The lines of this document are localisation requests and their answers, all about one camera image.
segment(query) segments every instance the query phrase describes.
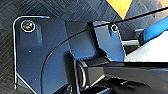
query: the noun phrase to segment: black cable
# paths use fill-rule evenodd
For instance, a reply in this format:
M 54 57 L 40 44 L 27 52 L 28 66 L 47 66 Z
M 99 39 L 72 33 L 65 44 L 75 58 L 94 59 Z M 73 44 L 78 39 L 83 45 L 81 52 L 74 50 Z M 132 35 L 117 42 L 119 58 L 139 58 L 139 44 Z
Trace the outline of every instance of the black cable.
M 62 41 L 60 44 L 58 44 L 46 57 L 46 59 L 44 60 L 44 63 L 43 63 L 43 66 L 42 66 L 42 70 L 41 70 L 41 77 L 40 77 L 40 85 L 41 85 L 41 94 L 44 94 L 44 90 L 43 90 L 43 71 L 44 71 L 44 67 L 45 67 L 45 64 L 47 62 L 47 60 L 50 58 L 50 56 L 54 53 L 54 51 L 56 51 L 61 45 L 63 45 L 65 42 L 67 42 L 68 40 L 70 40 L 71 38 L 77 36 L 77 35 L 80 35 L 82 34 L 83 32 L 87 31 L 87 30 L 90 30 L 90 29 L 94 29 L 94 28 L 97 28 L 97 27 L 101 27 L 101 26 L 106 26 L 106 25 L 112 25 L 112 24 L 116 24 L 116 23 L 120 23 L 120 22 L 126 22 L 126 21 L 130 21 L 130 20 L 133 20 L 133 19 L 137 19 L 137 18 L 141 18 L 141 17 L 144 17 L 144 16 L 147 16 L 147 15 L 150 15 L 150 14 L 154 14 L 154 13 L 157 13 L 157 12 L 161 12 L 163 10 L 166 10 L 168 9 L 168 7 L 165 7 L 165 8 L 161 8 L 161 9 L 158 9 L 158 10 L 154 10 L 154 11 L 151 11 L 151 12 L 148 12 L 148 13 L 145 13 L 145 14 L 142 14 L 142 15 L 138 15 L 138 16 L 135 16 L 135 17 L 131 17 L 131 18 L 128 18 L 128 19 L 125 19 L 125 20 L 119 20 L 119 21 L 115 21 L 115 22 L 110 22 L 110 23 L 106 23 L 106 24 L 101 24 L 101 25 L 97 25 L 97 26 L 93 26 L 93 27 L 90 27 L 88 29 L 85 29 L 85 30 L 82 30 L 70 37 L 68 37 L 67 39 L 65 39 L 64 41 Z

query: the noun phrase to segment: blue object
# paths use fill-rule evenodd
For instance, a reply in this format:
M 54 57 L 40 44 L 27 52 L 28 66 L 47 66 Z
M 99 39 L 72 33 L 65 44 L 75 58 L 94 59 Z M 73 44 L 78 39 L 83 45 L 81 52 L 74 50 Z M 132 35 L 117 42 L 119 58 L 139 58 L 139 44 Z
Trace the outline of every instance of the blue object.
M 104 24 L 105 22 L 95 21 L 94 26 Z M 108 26 L 95 28 L 99 47 L 107 53 L 107 57 L 113 61 L 123 62 L 125 51 L 121 43 L 120 34 L 118 31 L 114 33 Z
M 23 20 L 35 22 L 36 29 L 32 33 L 24 32 L 20 28 Z M 57 18 L 21 18 L 15 23 L 15 35 L 17 73 L 40 94 L 41 68 L 51 50 L 67 38 L 65 21 Z M 69 44 L 65 43 L 48 59 L 43 73 L 44 94 L 52 94 L 68 84 L 70 76 L 67 74 L 70 73 L 66 71 L 65 64 L 70 60 L 65 57 L 69 50 Z
M 145 43 L 161 35 L 167 29 L 168 29 L 168 17 L 147 27 L 143 32 Z

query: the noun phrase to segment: mounting hole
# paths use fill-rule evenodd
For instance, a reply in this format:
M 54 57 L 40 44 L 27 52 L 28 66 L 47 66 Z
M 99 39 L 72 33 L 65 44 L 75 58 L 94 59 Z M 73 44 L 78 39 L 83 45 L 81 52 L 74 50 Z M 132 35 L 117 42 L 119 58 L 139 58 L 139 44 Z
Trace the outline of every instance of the mounting hole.
M 34 22 L 31 20 L 24 20 L 21 23 L 21 28 L 26 33 L 32 33 L 35 30 L 35 27 L 36 26 L 35 26 Z
M 111 30 L 112 30 L 114 33 L 116 33 L 116 32 L 119 31 L 118 27 L 117 27 L 115 24 L 113 24 L 113 25 L 111 26 Z

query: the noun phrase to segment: curved edge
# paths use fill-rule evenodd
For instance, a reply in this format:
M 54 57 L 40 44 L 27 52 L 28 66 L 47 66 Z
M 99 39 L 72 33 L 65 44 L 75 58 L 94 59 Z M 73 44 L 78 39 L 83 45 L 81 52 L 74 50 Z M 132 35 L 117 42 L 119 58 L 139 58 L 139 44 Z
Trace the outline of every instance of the curved edge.
M 13 46 L 14 46 L 14 89 L 17 89 L 17 64 L 16 64 L 16 36 L 15 36 L 15 23 L 21 18 L 50 18 L 49 16 L 20 16 L 13 22 Z
M 85 88 L 86 87 L 86 73 L 85 73 L 85 70 L 83 69 L 82 65 L 78 64 L 78 66 L 80 67 L 80 69 L 82 71 L 82 78 L 83 78 L 83 82 L 80 87 Z
M 77 62 L 74 59 L 74 70 L 75 70 L 75 80 L 76 80 L 76 89 L 77 89 L 77 94 L 80 94 L 80 87 L 79 87 L 79 83 L 78 83 L 78 74 L 77 74 Z

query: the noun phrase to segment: gray surface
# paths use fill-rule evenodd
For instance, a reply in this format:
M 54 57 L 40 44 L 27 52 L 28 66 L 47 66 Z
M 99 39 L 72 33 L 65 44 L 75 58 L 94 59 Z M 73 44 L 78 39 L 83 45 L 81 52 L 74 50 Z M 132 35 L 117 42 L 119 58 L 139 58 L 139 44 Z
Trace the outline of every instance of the gray surface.
M 119 20 L 105 0 L 0 0 L 0 93 L 25 94 L 13 90 L 12 23 L 20 15 L 49 15 L 70 21 Z M 126 18 L 161 8 L 158 0 L 133 0 Z M 164 18 L 165 12 L 133 20 L 120 29 L 123 39 L 132 38 L 133 30 L 145 28 Z

